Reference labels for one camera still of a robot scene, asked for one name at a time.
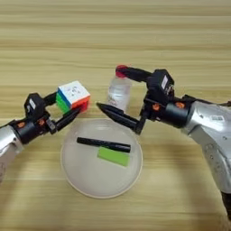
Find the rubik's cube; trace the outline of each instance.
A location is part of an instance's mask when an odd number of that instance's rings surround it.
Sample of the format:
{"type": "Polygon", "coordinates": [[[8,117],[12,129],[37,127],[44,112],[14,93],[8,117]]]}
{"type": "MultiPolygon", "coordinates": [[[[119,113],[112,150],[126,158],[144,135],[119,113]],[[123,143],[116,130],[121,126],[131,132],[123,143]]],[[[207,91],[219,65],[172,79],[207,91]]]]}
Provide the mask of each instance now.
{"type": "Polygon", "coordinates": [[[56,94],[56,104],[63,113],[78,106],[82,112],[87,110],[89,99],[90,94],[78,81],[60,86],[56,94]]]}

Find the green eraser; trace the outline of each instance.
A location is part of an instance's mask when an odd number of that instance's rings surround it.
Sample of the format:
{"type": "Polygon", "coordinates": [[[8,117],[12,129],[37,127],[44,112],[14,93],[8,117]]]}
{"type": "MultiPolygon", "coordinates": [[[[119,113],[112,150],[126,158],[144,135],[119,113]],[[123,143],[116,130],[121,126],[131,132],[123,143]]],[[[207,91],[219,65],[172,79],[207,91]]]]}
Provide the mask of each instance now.
{"type": "Polygon", "coordinates": [[[64,102],[64,100],[61,98],[60,94],[56,94],[56,104],[57,106],[61,109],[63,113],[69,112],[69,107],[67,104],[64,102]]]}
{"type": "Polygon", "coordinates": [[[105,147],[99,147],[97,157],[123,166],[127,166],[130,159],[129,155],[126,153],[114,151],[105,147]]]}

